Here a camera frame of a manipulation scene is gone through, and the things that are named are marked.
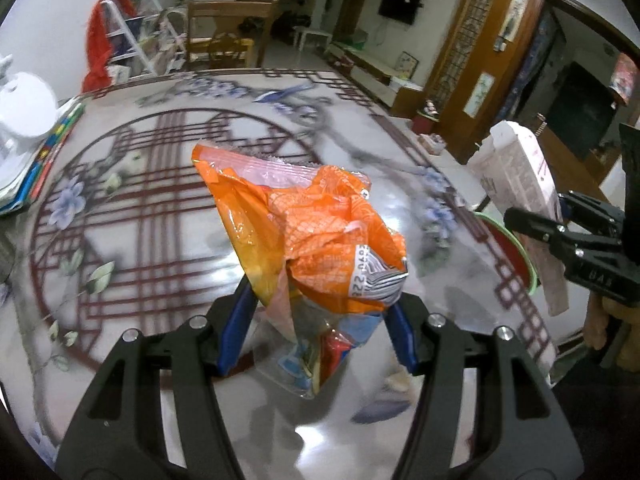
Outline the person's right hand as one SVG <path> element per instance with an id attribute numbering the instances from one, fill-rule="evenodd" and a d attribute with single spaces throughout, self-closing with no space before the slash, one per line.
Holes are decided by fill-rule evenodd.
<path id="1" fill-rule="evenodd" d="M 587 313 L 582 329 L 585 344 L 594 350 L 602 350 L 623 324 L 627 324 L 629 332 L 615 364 L 626 372 L 638 373 L 640 367 L 639 353 L 639 305 L 623 306 L 619 302 L 590 292 Z"/>

